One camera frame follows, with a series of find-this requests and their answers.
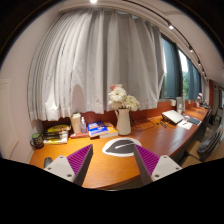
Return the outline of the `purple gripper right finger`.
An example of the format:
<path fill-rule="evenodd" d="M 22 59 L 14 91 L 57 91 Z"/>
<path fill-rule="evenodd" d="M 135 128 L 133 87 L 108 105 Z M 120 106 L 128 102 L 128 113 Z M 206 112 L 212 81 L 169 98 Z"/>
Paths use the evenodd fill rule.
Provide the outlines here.
<path fill-rule="evenodd" d="M 168 155 L 157 156 L 139 145 L 134 146 L 134 156 L 143 185 L 181 170 L 181 167 Z"/>

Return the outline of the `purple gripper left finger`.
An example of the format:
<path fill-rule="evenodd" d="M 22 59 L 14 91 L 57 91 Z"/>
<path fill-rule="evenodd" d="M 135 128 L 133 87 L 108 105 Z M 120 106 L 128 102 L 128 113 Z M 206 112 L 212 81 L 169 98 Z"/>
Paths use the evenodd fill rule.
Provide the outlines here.
<path fill-rule="evenodd" d="M 90 144 L 69 156 L 59 155 L 44 170 L 81 186 L 92 156 L 93 145 Z"/>

